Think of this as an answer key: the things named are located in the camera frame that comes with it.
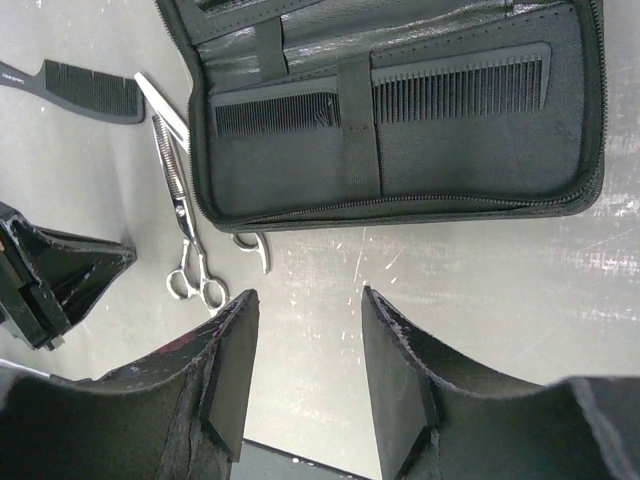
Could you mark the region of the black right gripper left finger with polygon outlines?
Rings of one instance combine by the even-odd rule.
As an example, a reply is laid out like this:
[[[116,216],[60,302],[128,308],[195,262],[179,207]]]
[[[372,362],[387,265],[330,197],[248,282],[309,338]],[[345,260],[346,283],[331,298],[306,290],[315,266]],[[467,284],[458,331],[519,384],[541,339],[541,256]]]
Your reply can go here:
[[[226,479],[242,448],[259,330],[247,290],[97,380],[1,370],[5,479]]]

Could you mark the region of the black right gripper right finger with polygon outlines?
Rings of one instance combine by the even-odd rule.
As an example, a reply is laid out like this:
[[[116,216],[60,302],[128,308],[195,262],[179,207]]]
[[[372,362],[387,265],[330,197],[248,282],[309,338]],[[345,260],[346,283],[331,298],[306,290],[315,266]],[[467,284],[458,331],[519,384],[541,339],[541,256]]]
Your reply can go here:
[[[635,479],[639,381],[537,385],[491,369],[366,288],[362,334],[386,479]]]

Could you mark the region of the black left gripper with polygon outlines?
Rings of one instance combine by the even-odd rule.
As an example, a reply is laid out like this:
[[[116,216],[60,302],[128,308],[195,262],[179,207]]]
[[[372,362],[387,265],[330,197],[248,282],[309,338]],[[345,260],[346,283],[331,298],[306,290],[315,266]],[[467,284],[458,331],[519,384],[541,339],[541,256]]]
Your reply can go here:
[[[34,263],[25,244],[34,234],[20,212],[1,205],[1,325],[34,350],[54,350],[65,315],[81,323],[137,256],[132,245],[43,229]]]

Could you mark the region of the black zip tool case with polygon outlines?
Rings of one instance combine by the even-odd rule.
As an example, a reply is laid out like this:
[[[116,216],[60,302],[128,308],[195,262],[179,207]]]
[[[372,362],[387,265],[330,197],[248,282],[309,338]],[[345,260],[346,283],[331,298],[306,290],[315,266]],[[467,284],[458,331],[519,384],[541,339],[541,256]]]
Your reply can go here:
[[[574,215],[604,180],[599,1],[160,1],[192,77],[196,203],[229,233]],[[536,42],[531,112],[378,124],[374,69]],[[220,138],[216,94],[334,76],[341,123]]]

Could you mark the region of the long black barber comb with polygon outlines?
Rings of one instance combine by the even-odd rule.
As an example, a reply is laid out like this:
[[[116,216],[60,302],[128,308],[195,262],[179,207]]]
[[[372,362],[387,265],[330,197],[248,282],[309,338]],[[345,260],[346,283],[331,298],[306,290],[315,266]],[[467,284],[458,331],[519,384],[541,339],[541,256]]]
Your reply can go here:
[[[551,59],[551,47],[536,42],[374,69],[374,120],[388,124],[540,110]],[[212,110],[220,138],[341,123],[334,76],[216,94]]]

